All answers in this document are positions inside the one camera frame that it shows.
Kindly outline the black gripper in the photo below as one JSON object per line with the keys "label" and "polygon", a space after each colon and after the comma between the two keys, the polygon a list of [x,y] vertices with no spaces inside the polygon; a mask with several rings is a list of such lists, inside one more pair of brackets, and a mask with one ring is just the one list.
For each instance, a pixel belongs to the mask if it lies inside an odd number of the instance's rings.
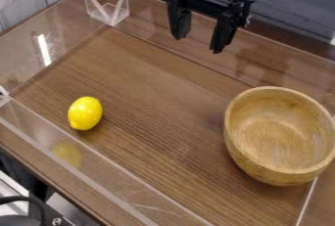
{"label": "black gripper", "polygon": [[197,11],[217,17],[213,29],[209,49],[214,54],[222,52],[232,43],[238,19],[245,20],[250,16],[253,0],[165,0],[167,4],[167,17],[170,31],[177,40],[185,38],[191,29],[191,11]]}

